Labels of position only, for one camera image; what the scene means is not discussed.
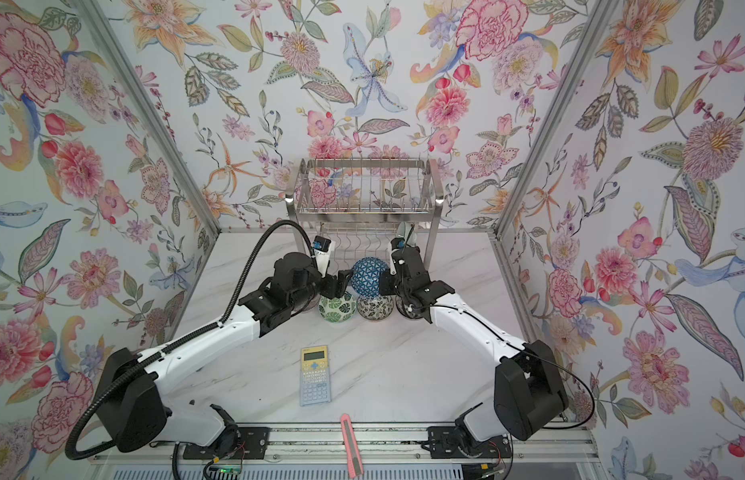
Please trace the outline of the blue patterned ceramic bowl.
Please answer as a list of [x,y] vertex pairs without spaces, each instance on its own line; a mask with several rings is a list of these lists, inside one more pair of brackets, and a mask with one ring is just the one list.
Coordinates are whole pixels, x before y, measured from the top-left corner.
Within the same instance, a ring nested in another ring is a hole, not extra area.
[[350,280],[350,286],[356,294],[362,298],[375,298],[380,296],[380,276],[382,272],[390,270],[388,264],[380,258],[365,257],[358,260],[352,271],[354,275]]

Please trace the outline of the green leaf pattern bowl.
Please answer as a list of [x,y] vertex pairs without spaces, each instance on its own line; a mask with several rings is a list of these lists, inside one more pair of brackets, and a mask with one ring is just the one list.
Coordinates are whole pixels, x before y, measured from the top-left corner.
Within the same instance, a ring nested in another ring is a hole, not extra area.
[[324,320],[330,323],[346,322],[356,313],[356,298],[348,292],[338,298],[322,296],[318,304],[318,312]]

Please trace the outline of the pale green ceramic bowl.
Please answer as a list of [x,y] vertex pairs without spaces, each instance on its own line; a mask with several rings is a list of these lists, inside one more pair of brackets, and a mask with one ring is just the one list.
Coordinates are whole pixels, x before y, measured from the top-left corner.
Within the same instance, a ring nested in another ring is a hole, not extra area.
[[416,242],[418,224],[414,222],[401,222],[397,227],[396,238],[401,238],[404,244],[412,245]]

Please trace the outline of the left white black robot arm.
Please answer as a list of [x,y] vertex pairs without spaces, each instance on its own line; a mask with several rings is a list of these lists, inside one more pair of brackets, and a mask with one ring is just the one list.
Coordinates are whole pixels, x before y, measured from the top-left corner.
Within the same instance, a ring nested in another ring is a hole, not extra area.
[[220,405],[176,403],[172,392],[194,372],[264,337],[316,298],[344,296],[353,275],[350,270],[328,274],[326,264],[292,252],[274,264],[274,274],[260,288],[236,296],[227,320],[214,320],[141,354],[120,350],[106,362],[98,392],[104,393],[130,368],[138,373],[96,412],[112,446],[128,453],[154,442],[178,442],[218,456],[232,453],[242,444],[234,418]]

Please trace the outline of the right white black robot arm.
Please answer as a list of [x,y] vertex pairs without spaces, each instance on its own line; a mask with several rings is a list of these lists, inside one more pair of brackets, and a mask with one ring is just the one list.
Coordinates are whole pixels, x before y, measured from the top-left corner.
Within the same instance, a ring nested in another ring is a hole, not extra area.
[[450,448],[469,453],[504,435],[525,441],[568,409],[561,370],[546,343],[526,342],[484,318],[452,286],[432,279],[420,249],[403,238],[394,239],[390,250],[380,292],[400,300],[402,314],[450,333],[494,368],[493,400],[455,420]]

